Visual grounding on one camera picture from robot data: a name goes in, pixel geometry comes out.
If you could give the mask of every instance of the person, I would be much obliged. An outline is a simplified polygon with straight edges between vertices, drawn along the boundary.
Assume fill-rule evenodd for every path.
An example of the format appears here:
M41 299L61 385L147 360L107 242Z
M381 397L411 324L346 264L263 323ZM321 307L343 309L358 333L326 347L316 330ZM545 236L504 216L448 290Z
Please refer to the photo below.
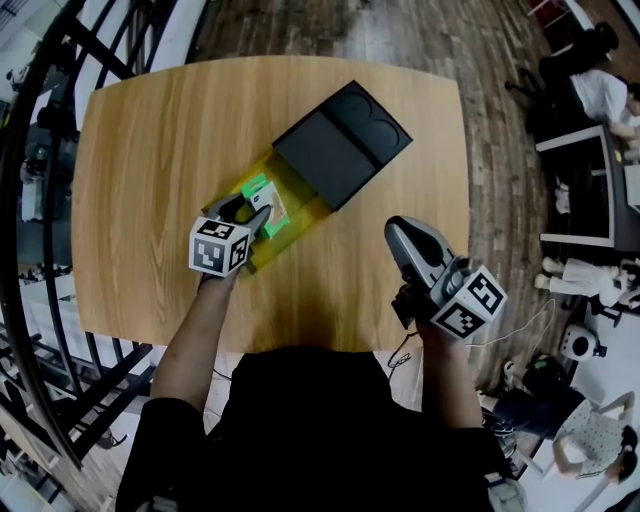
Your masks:
M640 84L599 69L571 75L552 83L546 96L567 132L604 123L612 134L627 142L640 137L635 118L640 116Z
M606 22L581 32L575 43L566 51L540 60L538 71L548 85L586 73L594 66L607 61L607 56L619 46L618 36Z
M427 325L417 326L422 413L393 401L373 353L289 347L242 357L206 436L203 411L236 276L202 282L162 357L116 510L397 505L419 490L436 508L484 511L500 510L496 481L519 488L481 428L464 344Z
M638 267L598 267L582 260L569 258L567 264L544 258L542 269L552 274L538 274L534 286L541 290L564 295L598 296L605 307L616 304L634 309L640 305L640 289L637 286Z
M598 407L544 371L526 370L507 361L504 375L508 386L519 380L531 394L518 388L502 398L480 392L480 405L516 430L553 440L554 460L562 475L585 478L604 473L614 483L631 476L638 463L638 436L629 426L633 392ZM617 418L606 416L620 407ZM582 454L581 461L569 460L567 445Z

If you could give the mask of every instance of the green object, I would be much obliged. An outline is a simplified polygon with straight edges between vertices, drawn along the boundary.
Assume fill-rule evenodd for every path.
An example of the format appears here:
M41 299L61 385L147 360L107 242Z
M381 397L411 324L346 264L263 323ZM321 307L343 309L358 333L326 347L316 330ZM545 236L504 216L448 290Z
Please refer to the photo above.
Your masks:
M240 191L254 211L258 211L266 205L271 206L271 217L261 231L262 236L265 238L273 238L278 231L291 222L289 215L284 211L284 204L275 184L272 181L268 181L264 173L259 174L243 185ZM277 223L274 222L274 214L276 213L273 211L274 207L279 212L278 218L280 220Z
M249 200L251 199L251 196L253 196L256 192L258 192L261 188L264 188L267 183L269 183L267 181L267 177L264 175L264 173L261 173L253 178L249 183L242 185L240 191L242 192L242 195L245 197L245 199Z

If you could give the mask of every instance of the white cable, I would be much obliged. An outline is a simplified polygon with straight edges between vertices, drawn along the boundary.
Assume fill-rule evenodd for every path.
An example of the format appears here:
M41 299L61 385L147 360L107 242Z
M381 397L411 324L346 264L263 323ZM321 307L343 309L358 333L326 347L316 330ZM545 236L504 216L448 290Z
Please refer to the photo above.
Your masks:
M551 310L551 318L549 319L549 322L547 322L547 325L545 326L545 328L542 330L542 332L540 333L540 336L538 337L538 343L536 343L536 346L534 347L534 351L536 348L538 348L538 345L540 344L540 339L542 339L542 336L544 336L544 333L547 332L547 329L549 328L549 326L553 323L554 317L555 317L555 304L556 304L556 299L549 299L547 302L545 302L542 307L540 308L540 311L538 311L532 318L531 320L529 320L526 324L524 324L522 327L520 327L519 329L516 329L515 331L511 331L509 334L507 334L506 336L502 336L501 338L496 338L495 340L491 340L491 341L487 341L486 343L482 343L480 345L475 345L473 343L468 344L468 347L476 347L476 348L482 348L482 347L486 347L487 345L492 345L493 343L496 343L498 341L502 341L502 340L506 340L507 338L510 338L511 336L513 336L516 333L519 333L520 331L524 331L527 327L529 327L531 325L531 323L538 318L545 310L545 308L547 307L547 304L551 304L553 303L554 308Z

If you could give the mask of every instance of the black cable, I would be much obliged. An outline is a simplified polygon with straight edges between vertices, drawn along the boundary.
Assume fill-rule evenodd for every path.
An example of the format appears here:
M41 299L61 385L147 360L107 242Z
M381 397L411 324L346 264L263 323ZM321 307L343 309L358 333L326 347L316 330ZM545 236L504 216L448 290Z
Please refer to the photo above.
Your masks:
M216 375L219 375L220 377L222 377L225 380L228 380L229 382L231 382L231 377L227 377L224 373L220 373L218 370L214 369L213 373L215 373Z
M391 382L391 377L393 377L393 373L396 371L396 368L398 368L398 366L402 366L409 359L411 359L411 354L409 354L409 352L407 352L406 354L401 356L400 359L398 359L397 361L392 362L393 358L398 355L398 352L400 352L402 347L404 347L405 344L407 343L407 341L409 341L409 338L412 338L413 336L417 336L417 335L418 335L418 331L407 334L405 336L404 340L402 341L402 343L400 343L400 346L396 349L396 351L393 354L391 354L391 357L389 358L389 361L387 361L387 367L391 368L391 373L389 374L389 382Z

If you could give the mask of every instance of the wooden table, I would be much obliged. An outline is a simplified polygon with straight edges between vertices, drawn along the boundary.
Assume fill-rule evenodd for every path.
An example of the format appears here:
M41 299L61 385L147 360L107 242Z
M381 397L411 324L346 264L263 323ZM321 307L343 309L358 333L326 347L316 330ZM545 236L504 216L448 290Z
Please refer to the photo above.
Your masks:
M339 212L254 276L242 271L221 349L316 344L396 348L401 285L384 240L395 214L469 237L467 158L457 84L418 71L322 57L205 62L95 92L73 188L73 261L87 331L166 345L199 275L187 265L200 209L271 143L351 80L414 142Z

